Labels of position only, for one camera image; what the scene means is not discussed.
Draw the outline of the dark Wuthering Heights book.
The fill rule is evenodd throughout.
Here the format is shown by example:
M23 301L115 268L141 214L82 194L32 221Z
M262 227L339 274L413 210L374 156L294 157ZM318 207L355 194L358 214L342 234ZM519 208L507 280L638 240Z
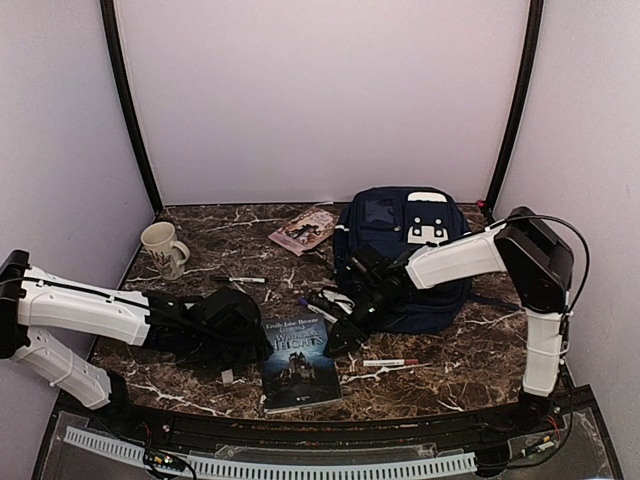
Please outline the dark Wuthering Heights book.
M279 414L342 399L334 360L324 355L326 321L318 315L263 324L272 348L262 364L263 408Z

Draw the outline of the pink illustrated paperback book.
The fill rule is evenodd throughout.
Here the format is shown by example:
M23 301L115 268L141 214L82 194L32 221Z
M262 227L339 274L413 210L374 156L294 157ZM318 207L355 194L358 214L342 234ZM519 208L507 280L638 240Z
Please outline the pink illustrated paperback book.
M302 256L329 238L336 223L335 214L311 207L271 233L268 239L294 255Z

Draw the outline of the navy blue student backpack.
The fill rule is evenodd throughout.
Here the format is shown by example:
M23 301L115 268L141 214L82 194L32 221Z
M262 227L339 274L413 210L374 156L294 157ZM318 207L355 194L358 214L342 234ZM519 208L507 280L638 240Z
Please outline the navy blue student backpack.
M363 281L347 269L362 245L392 260L427 242L440 244L469 234L471 228L454 199L432 187L376 187L361 191L342 210L333 234L335 282L354 300L365 290ZM472 281L456 280L428 290L410 287L387 312L372 322L378 332L436 334L453 323L466 301L508 311L510 302L477 295Z

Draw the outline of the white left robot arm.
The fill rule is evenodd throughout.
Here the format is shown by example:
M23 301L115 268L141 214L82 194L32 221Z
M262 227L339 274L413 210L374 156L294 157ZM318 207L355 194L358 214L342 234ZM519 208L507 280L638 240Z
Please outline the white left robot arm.
M12 251L1 264L1 356L32 369L120 436L141 427L124 378L90 364L52 328L165 352L214 371L266 360L272 347L255 301L233 288L208 296L109 290L49 274Z

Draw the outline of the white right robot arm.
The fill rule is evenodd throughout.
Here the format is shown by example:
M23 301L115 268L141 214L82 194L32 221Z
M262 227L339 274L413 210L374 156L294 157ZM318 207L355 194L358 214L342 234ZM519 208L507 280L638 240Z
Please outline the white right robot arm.
M581 293L571 289L574 254L551 228L555 217L521 206L483 231L438 246L415 247L395 259L364 245L347 262L366 289L348 315L331 327L324 353L338 357L368 340L375 318L401 295L479 275L506 272L527 317L526 366L522 390L529 395L510 413L521 434L534 432L549 416L548 397L555 389L569 348L569 322Z

